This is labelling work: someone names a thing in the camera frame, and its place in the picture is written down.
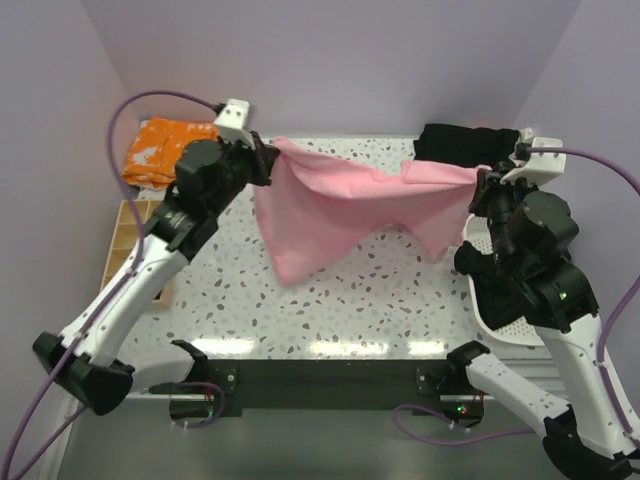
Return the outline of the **pink t-shirt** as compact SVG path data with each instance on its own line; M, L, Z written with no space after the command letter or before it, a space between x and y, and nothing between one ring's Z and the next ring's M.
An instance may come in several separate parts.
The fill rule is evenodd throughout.
M404 161L388 175L283 137L274 144L280 154L272 183L256 188L254 208L281 284L295 285L336 263L388 225L408 230L432 262L460 245L478 168Z

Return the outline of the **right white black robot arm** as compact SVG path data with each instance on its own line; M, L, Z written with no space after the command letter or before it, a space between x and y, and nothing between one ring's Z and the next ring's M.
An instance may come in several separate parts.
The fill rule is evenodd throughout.
M568 204L525 180L481 170L469 211L486 220L497 273L551 354L566 396L542 390L478 341L448 354L448 386L480 390L515 414L566 478L630 477L639 417L598 345L603 328L590 282L567 255L579 232Z

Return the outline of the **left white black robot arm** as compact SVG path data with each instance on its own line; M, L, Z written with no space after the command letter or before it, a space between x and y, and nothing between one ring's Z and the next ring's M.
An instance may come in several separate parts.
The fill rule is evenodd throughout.
M94 414L110 413L134 391L175 383L196 392L205 385L208 357L187 341L173 340L136 365L117 355L156 295L215 235L231 202L248 185L270 185L280 151L256 134L249 138L254 147L188 144L129 258L75 321L34 341L33 351L53 381Z

